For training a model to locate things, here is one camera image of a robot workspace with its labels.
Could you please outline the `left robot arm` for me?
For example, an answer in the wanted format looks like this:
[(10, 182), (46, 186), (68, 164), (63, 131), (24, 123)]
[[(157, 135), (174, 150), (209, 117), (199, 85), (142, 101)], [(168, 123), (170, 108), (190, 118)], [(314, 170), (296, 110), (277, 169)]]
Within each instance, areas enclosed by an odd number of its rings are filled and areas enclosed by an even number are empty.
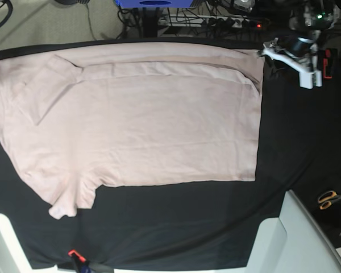
[(333, 28), (339, 9), (334, 1), (293, 1), (290, 6), (289, 29), (263, 43), (257, 54), (280, 61), (297, 71), (300, 87), (321, 87), (318, 38), (323, 31)]

